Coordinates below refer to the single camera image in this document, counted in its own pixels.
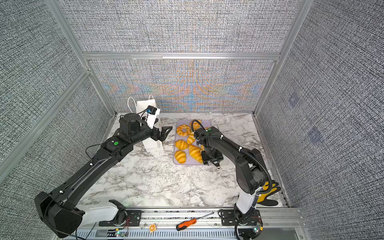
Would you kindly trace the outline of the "large fake croissant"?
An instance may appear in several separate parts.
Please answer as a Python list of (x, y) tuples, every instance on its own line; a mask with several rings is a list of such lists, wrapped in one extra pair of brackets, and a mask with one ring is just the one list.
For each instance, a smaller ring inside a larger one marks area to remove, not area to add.
[(189, 155), (198, 163), (203, 163), (201, 149), (195, 145), (189, 145)]

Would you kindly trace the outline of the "white paper bag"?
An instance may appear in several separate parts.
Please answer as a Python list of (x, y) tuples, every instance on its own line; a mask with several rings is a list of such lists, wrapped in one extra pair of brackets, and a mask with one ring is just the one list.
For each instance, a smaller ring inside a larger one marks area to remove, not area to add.
[[(135, 101), (133, 97), (129, 97), (127, 100), (127, 106), (131, 113), (135, 112), (140, 116), (145, 117), (145, 121), (150, 128), (159, 127), (158, 123), (155, 123), (160, 114), (160, 109), (157, 107), (156, 100), (153, 95), (149, 95), (147, 100)], [(163, 144), (160, 141), (155, 141), (148, 138), (143, 141), (143, 145), (148, 153), (158, 152), (163, 150)]]

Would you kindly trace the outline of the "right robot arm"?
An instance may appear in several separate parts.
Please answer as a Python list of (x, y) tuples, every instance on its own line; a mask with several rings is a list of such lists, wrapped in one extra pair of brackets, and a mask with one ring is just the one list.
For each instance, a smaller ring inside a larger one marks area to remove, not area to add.
[(205, 129), (198, 120), (192, 120), (191, 129), (197, 143), (204, 146), (204, 164), (218, 166), (227, 157), (235, 165), (236, 180), (241, 192), (234, 206), (234, 215), (237, 223), (245, 221), (253, 214), (259, 196), (269, 193), (273, 187), (260, 151), (236, 144), (215, 127)]

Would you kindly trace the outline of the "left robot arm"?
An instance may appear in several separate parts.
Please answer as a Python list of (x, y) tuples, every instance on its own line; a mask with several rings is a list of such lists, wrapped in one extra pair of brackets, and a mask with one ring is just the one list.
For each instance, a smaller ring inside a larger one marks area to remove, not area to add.
[(165, 141), (172, 127), (150, 127), (139, 114), (126, 114), (119, 119), (120, 127), (100, 145), (90, 160), (63, 184), (51, 192), (35, 196), (39, 218), (59, 238), (73, 237), (90, 211), (77, 204), (88, 189), (109, 169), (133, 151), (134, 145), (148, 138)]

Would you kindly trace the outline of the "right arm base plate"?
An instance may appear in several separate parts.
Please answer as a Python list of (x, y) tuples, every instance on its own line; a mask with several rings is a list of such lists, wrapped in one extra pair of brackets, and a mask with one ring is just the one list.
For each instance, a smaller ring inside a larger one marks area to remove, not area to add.
[(242, 214), (234, 209), (220, 209), (218, 215), (223, 226), (248, 226), (252, 227), (255, 233), (263, 230), (263, 221), (259, 210), (251, 208), (250, 214)]

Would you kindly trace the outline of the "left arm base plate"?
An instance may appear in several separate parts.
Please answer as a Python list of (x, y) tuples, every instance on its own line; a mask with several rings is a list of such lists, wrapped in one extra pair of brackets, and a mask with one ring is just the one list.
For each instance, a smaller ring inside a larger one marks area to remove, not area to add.
[(142, 217), (141, 210), (125, 210), (125, 213), (119, 211), (117, 216), (111, 221), (99, 222), (99, 227), (118, 227), (122, 228), (125, 225), (129, 227), (138, 227)]

